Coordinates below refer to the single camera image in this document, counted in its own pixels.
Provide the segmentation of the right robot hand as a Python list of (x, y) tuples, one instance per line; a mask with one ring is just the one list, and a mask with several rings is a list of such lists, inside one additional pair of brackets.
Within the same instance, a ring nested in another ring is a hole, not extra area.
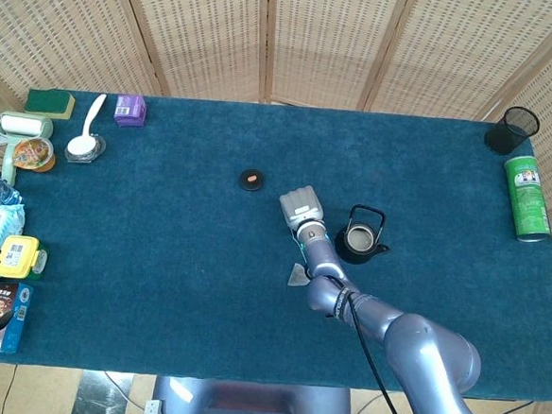
[(280, 195), (279, 202), (286, 225), (292, 232), (296, 232), (305, 221), (322, 220), (324, 216), (319, 198), (311, 185)]

